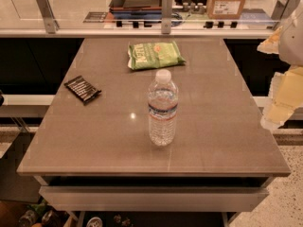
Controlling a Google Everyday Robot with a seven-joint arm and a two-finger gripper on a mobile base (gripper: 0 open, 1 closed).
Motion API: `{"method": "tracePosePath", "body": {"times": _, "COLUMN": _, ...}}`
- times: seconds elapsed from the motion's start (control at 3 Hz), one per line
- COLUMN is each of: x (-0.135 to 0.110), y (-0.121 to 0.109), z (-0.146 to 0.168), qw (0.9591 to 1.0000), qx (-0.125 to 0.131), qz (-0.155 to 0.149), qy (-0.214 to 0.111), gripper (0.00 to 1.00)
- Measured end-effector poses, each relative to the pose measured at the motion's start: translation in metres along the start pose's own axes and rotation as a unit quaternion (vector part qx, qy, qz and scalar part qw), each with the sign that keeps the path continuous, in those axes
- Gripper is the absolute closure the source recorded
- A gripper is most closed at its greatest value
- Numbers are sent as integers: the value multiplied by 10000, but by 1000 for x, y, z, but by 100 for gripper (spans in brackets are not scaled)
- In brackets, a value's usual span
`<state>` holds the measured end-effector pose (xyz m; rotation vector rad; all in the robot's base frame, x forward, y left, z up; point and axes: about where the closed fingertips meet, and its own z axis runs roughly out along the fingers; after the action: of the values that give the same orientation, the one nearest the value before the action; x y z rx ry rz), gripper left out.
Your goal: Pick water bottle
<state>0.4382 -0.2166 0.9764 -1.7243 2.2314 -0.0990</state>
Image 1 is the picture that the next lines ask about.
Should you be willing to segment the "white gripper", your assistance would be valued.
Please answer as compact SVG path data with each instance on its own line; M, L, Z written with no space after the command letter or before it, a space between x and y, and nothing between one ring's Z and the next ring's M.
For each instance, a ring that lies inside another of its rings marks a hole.
M279 58L291 65L285 73L275 72L271 80L268 98L262 111L260 124L264 129L276 130L303 104L303 2L284 21L283 26L265 41L257 51L279 54Z

